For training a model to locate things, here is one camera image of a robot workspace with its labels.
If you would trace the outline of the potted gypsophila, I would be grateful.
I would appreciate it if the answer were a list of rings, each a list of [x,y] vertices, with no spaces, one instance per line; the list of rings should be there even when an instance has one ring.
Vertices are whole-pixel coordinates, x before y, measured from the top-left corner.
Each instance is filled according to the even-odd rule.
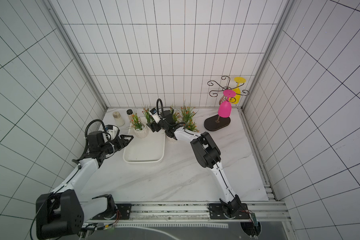
[[[151,115],[150,108],[143,108],[143,114],[148,124],[155,122],[154,118]]]
[[[175,124],[179,123],[180,122],[180,120],[179,120],[180,113],[176,109],[173,109],[173,108],[170,108],[170,112],[172,114],[172,118],[173,118],[174,123]]]
[[[137,114],[132,114],[131,124],[138,138],[143,139],[148,136],[148,127]]]
[[[196,112],[194,111],[194,107],[190,106],[183,106],[181,107],[181,118],[182,121],[185,123],[185,129],[198,133],[199,130],[197,129],[197,124],[193,120]]]

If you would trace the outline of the white storage tray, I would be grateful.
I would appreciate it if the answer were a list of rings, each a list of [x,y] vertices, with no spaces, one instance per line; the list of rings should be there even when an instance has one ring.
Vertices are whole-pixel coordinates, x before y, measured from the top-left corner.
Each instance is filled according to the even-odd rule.
[[[138,138],[133,128],[129,129],[129,135],[134,138],[125,147],[123,160],[129,164],[159,163],[164,158],[166,134],[164,130],[153,133],[148,131],[145,138]]]

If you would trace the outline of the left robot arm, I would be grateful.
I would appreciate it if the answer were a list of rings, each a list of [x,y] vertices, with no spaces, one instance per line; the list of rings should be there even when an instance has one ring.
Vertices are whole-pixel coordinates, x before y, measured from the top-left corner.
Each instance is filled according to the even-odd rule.
[[[85,138],[85,150],[75,160],[74,170],[51,193],[40,195],[36,201],[31,229],[36,230],[39,240],[77,234],[85,222],[96,216],[104,219],[120,217],[112,195],[97,196],[82,204],[78,194],[107,156],[125,148],[134,137],[106,129],[87,134]]]

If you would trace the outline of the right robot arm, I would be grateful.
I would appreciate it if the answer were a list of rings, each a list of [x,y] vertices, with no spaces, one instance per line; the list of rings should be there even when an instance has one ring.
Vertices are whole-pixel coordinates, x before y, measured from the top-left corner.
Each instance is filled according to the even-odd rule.
[[[234,219],[241,214],[246,219],[251,219],[248,208],[230,186],[221,164],[221,151],[211,135],[207,132],[202,134],[192,132],[185,128],[185,123],[175,123],[170,110],[160,112],[159,109],[153,108],[149,110],[149,115],[153,118],[148,124],[152,132],[164,130],[167,137],[190,143],[199,165],[211,171],[222,190],[220,203],[224,216],[227,219]]]

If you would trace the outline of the beige cap white bottle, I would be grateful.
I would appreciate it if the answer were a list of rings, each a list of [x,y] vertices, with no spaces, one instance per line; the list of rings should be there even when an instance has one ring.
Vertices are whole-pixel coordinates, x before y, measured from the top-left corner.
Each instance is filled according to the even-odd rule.
[[[125,120],[121,116],[121,113],[118,111],[113,112],[113,118],[117,127],[122,127],[125,125]]]

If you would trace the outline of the black cap spice bottle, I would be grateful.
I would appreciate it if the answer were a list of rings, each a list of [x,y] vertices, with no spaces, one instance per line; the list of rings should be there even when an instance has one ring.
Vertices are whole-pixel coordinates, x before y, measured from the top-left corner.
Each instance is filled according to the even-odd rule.
[[[128,116],[129,121],[132,123],[134,120],[134,111],[132,109],[128,109],[127,116]]]

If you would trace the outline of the magenta wine glass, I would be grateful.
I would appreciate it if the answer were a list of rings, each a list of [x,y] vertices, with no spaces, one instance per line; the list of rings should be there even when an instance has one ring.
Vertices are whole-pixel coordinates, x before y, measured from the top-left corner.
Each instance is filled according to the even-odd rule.
[[[232,104],[236,102],[236,92],[234,90],[224,90],[222,101],[219,106],[218,115],[221,118],[228,118],[231,115]]]

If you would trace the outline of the yellow wine glass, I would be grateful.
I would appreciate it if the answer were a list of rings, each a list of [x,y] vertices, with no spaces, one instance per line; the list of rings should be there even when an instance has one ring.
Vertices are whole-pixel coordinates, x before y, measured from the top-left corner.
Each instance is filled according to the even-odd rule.
[[[242,77],[235,77],[234,81],[237,83],[237,86],[235,88],[233,88],[233,91],[236,93],[236,96],[234,98],[231,98],[230,102],[232,104],[238,104],[240,102],[240,98],[242,95],[240,87],[246,83],[246,79],[244,79]]]

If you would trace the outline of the aluminium mounting rail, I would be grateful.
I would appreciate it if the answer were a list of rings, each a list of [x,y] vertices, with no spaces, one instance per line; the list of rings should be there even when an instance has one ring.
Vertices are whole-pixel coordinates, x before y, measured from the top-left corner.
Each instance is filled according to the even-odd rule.
[[[89,222],[113,222],[120,216],[122,223],[145,222],[290,222],[284,202],[246,202],[229,212],[221,203],[208,202],[115,202],[110,217],[97,213]]]

